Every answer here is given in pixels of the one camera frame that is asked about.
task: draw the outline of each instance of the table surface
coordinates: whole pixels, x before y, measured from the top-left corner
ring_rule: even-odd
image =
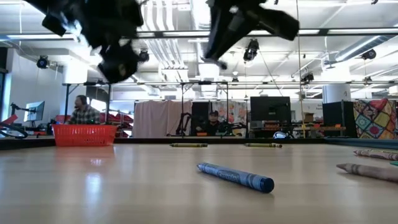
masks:
[[[0,152],[0,223],[396,223],[396,184],[345,174],[354,147],[118,144]],[[197,171],[210,162],[274,179],[263,194]]]
[[[302,127],[294,128],[293,131],[300,131]],[[346,127],[305,127],[304,130],[309,131],[344,131]]]

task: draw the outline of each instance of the crayon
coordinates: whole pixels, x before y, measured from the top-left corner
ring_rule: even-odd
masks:
[[[398,169],[386,169],[358,164],[338,164],[347,173],[398,183]]]
[[[276,143],[246,143],[246,147],[282,147],[281,144]]]
[[[354,153],[359,156],[367,156],[378,159],[388,159],[391,161],[398,161],[398,153],[390,153],[387,151],[367,151],[367,150],[355,150]]]
[[[207,147],[206,143],[173,143],[171,147]]]
[[[385,152],[385,153],[397,153],[398,154],[398,150],[385,150],[385,149],[360,149],[360,150],[355,150],[355,151],[364,151],[364,152]]]
[[[206,162],[198,164],[197,167],[204,173],[214,175],[221,179],[232,181],[261,192],[269,193],[275,187],[274,181],[269,177],[234,170]]]

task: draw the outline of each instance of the window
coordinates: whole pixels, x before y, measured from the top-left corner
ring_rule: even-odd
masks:
[[[0,72],[0,118],[2,115],[2,103],[4,100],[4,82],[6,80],[6,74]]]
[[[296,120],[296,111],[290,111],[290,114],[292,115],[292,120]]]
[[[103,112],[106,109],[106,103],[100,100],[92,99],[90,105],[99,112]]]

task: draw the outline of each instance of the crayon tip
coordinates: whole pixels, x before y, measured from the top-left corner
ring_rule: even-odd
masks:
[[[340,168],[340,169],[343,169],[343,170],[346,170],[346,164],[337,164],[336,167]]]

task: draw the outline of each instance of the cardboard box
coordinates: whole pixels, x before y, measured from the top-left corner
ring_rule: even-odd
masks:
[[[313,122],[313,113],[304,113],[304,122]]]

